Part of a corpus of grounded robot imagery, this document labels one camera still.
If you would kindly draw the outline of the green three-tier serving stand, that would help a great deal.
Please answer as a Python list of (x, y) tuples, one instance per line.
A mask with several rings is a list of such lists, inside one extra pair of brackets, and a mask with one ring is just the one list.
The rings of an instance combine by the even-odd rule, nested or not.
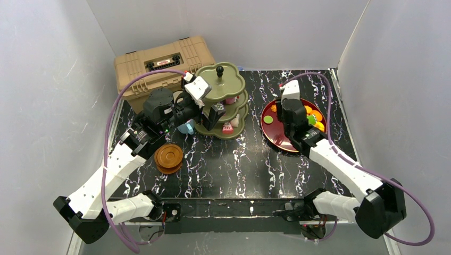
[[(205, 104), (203, 112), (208, 115), (212, 105), (223, 105), (225, 114), (219, 119), (214, 128), (208, 131), (204, 124), (195, 124), (198, 133), (207, 136), (214, 136), (221, 140), (232, 140), (240, 136), (245, 127), (249, 107), (249, 95), (245, 89), (246, 82), (240, 75), (237, 66), (230, 62), (219, 62), (215, 65), (201, 67), (196, 75), (202, 77), (211, 86), (212, 90), (203, 98)], [(224, 100), (229, 97), (237, 97), (234, 104), (226, 105)], [(234, 127), (232, 135), (224, 135), (222, 127), (224, 123), (230, 122), (236, 115), (240, 115), (239, 126)]]

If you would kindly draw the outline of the red layered cake square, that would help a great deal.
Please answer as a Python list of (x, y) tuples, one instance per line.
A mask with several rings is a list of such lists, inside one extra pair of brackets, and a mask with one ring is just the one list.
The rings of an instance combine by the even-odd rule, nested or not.
[(238, 96), (237, 97), (229, 97), (224, 100), (224, 103), (226, 105), (231, 105), (231, 104), (234, 104), (237, 101), (237, 99), (238, 99)]

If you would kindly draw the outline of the white sugared cake piece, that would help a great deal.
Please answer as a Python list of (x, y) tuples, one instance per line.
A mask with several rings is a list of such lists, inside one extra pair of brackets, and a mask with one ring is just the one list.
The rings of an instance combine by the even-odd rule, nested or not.
[(233, 118), (233, 119), (230, 121), (230, 125), (231, 125), (233, 128), (236, 128), (236, 127), (239, 126), (239, 122), (240, 122), (240, 115), (237, 114), (236, 117)]

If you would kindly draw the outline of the pink sprinkled cake slice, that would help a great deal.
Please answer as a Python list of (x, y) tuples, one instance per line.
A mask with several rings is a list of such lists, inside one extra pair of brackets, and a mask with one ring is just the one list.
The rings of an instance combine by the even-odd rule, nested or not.
[(222, 127), (222, 133), (224, 135), (232, 135), (234, 133), (234, 128), (230, 122), (224, 123), (224, 125)]

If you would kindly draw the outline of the red round lacquer tray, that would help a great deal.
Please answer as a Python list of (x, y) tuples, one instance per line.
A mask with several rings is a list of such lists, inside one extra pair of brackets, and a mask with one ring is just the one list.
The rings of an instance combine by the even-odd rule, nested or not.
[[(318, 107), (316, 107), (313, 103), (311, 103), (308, 100), (305, 100), (301, 98), (304, 106), (310, 106), (313, 109), (319, 111), (323, 115), (323, 123), (325, 125), (325, 131), (327, 130), (327, 118), (326, 116), (320, 111)], [(273, 145), (278, 147), (281, 150), (288, 151), (288, 152), (298, 152), (293, 145), (290, 143), (289, 139), (285, 136), (283, 132), (283, 125), (281, 122), (277, 119), (277, 113), (274, 113), (271, 111), (271, 106), (275, 105), (275, 100), (269, 102), (264, 108), (263, 112), (261, 114), (261, 129), (266, 137), (266, 139), (271, 142)], [(270, 125), (267, 125), (263, 122), (263, 117), (265, 115), (270, 115), (273, 117), (273, 123)]]

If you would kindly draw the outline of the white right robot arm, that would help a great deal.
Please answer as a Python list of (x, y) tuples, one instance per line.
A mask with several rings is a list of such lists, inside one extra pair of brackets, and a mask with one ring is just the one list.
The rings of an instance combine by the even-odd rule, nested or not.
[(398, 181), (383, 181), (360, 171), (358, 162), (330, 144), (323, 131), (309, 124), (301, 100), (277, 99), (275, 103), (277, 118), (294, 148), (325, 168), (352, 194), (347, 197), (317, 189), (303, 199), (307, 212), (354, 222), (374, 239), (406, 218), (405, 197)]

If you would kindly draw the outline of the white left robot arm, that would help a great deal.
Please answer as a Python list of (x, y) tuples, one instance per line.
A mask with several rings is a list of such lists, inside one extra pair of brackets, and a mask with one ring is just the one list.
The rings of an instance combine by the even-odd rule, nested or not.
[(163, 200), (152, 191), (108, 201), (127, 177), (166, 143), (166, 133), (190, 120), (211, 130), (225, 114), (215, 105), (208, 113), (184, 91), (178, 98), (168, 89), (153, 90), (131, 127), (107, 150), (103, 164), (77, 191), (59, 196), (53, 206), (72, 230), (87, 244), (99, 240), (109, 228), (139, 217), (164, 214)]

